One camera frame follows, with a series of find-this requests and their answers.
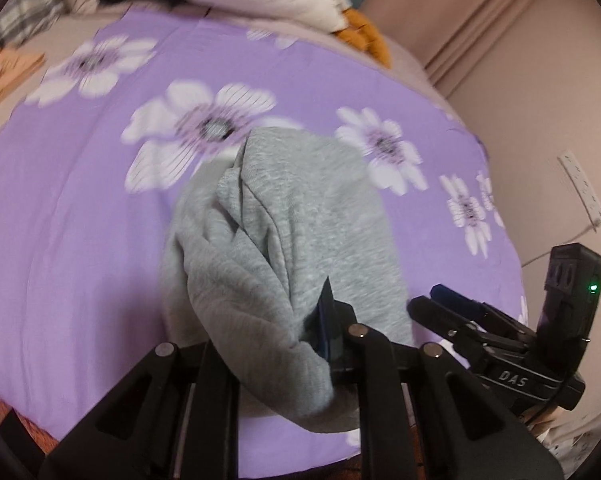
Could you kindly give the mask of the grey knit sweater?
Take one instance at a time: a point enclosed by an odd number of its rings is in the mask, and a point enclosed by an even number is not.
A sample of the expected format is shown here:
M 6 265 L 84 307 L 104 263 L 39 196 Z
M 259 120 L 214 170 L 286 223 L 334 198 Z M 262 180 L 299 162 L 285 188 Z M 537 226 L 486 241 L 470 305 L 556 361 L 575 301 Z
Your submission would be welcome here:
M 358 320 L 410 344 L 408 289 L 366 163 L 329 136 L 256 128 L 182 190 L 162 264 L 168 337 L 210 341 L 248 394 L 314 432 L 359 424 L 355 396 L 332 382 L 313 316 L 322 288 Z

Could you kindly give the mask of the white power strip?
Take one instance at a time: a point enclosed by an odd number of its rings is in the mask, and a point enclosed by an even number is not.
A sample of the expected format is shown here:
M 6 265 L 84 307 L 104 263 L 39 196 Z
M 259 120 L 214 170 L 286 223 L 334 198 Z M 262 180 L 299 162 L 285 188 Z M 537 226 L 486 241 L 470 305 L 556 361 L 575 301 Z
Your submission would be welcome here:
M 598 231 L 601 229 L 601 200 L 599 200 L 595 188 L 589 177 L 587 177 L 584 168 L 576 156 L 569 150 L 562 152 L 558 156 L 558 161 L 572 182 L 591 226 L 595 231 Z

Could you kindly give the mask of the orange knitted garment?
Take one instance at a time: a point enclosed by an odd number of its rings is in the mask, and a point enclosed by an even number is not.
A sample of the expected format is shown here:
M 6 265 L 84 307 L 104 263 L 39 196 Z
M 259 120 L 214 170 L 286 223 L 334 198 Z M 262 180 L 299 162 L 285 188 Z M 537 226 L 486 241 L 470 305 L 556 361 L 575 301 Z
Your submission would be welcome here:
M 344 44 L 370 56 L 375 62 L 385 68 L 392 67 L 391 52 L 381 32 L 360 11 L 349 8 L 343 12 L 346 27 L 334 36 Z

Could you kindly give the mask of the purple floral bed sheet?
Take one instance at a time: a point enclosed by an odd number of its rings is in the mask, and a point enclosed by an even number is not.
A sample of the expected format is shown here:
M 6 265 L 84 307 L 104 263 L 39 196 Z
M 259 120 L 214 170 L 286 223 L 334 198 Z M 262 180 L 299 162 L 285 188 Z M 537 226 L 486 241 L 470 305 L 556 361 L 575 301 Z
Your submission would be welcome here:
M 406 81 L 298 32 L 162 11 L 67 20 L 0 112 L 0 401 L 62 438 L 164 337 L 159 263 L 183 185 L 253 127 L 365 154 L 409 292 L 445 284 L 527 318 L 485 148 Z

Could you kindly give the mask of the orange printed folded garment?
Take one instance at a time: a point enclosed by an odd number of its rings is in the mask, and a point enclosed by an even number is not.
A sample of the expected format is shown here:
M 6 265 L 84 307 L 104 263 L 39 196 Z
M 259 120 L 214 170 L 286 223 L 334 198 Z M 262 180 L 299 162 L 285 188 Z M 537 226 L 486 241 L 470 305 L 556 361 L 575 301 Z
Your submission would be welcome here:
M 0 103 L 46 62 L 43 53 L 0 49 Z

